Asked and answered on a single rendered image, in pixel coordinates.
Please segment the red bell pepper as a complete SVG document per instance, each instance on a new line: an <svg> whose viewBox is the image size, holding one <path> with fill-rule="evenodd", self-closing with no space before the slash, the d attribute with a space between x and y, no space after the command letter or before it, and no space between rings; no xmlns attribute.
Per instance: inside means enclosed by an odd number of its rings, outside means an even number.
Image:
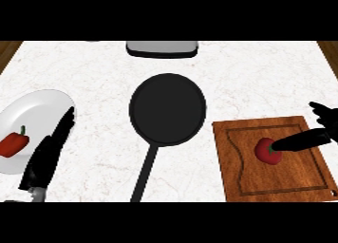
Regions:
<svg viewBox="0 0 338 243"><path fill-rule="evenodd" d="M19 132L11 132L0 141L0 156L10 158L26 147L29 137L25 134L26 128L20 126Z"/></svg>

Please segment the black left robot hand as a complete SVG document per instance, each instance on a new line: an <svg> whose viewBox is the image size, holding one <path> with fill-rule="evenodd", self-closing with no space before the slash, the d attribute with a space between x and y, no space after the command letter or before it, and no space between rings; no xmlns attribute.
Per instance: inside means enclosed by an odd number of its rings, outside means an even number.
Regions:
<svg viewBox="0 0 338 243"><path fill-rule="evenodd" d="M73 127L73 107L63 115L53 134L42 138L29 158L22 180L17 186L19 190L27 191L30 188L47 188L54 175L58 157L66 143L70 129Z"/></svg>

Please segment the black frying pan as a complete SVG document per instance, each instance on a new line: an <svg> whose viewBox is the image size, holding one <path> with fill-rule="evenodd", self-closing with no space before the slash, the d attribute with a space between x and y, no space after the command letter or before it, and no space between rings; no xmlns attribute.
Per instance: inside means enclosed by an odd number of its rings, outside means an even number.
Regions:
<svg viewBox="0 0 338 243"><path fill-rule="evenodd" d="M150 145L129 198L138 202L157 148L187 142L202 128L206 100L197 84L179 74L154 75L135 88L128 116L135 133Z"/></svg>

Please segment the wooden cutting board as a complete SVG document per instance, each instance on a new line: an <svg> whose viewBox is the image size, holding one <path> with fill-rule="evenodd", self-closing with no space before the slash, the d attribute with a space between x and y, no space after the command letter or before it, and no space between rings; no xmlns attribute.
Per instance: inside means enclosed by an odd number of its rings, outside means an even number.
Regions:
<svg viewBox="0 0 338 243"><path fill-rule="evenodd" d="M317 148L286 152L274 165L255 157L259 139L280 140L306 129L300 116L212 124L227 201L338 200L338 186Z"/></svg>

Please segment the white plate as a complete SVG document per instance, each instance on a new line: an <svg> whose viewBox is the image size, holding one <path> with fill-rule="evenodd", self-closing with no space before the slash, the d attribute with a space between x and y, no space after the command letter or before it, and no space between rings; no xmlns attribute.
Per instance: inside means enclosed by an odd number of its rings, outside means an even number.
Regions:
<svg viewBox="0 0 338 243"><path fill-rule="evenodd" d="M56 89L44 89L23 95L0 113L0 141L20 132L25 126L27 145L10 157L0 156L0 173L20 174L42 138L50 135L70 107L70 96Z"/></svg>

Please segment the red tomato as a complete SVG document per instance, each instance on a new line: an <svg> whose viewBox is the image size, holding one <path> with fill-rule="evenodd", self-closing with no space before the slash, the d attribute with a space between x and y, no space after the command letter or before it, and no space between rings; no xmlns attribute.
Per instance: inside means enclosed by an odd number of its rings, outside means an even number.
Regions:
<svg viewBox="0 0 338 243"><path fill-rule="evenodd" d="M268 165L275 165L281 160L281 152L272 150L272 143L272 139L261 138L253 149L256 159Z"/></svg>

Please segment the grey appliance with black base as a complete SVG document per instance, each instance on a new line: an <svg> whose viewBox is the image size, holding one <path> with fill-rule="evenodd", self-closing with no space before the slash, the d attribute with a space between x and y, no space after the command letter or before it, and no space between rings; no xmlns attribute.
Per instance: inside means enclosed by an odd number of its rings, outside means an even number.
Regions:
<svg viewBox="0 0 338 243"><path fill-rule="evenodd" d="M126 53L156 59L191 58L197 54L196 41L126 41Z"/></svg>

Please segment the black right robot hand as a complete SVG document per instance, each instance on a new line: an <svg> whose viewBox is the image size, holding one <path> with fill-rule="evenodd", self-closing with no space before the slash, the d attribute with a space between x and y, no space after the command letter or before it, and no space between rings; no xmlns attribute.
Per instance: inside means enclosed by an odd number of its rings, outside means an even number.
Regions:
<svg viewBox="0 0 338 243"><path fill-rule="evenodd" d="M338 143L338 108L328 108L315 102L309 102L309 106L312 113L318 116L317 123L323 128L309 129L277 140L269 146L272 151L297 152L333 141Z"/></svg>

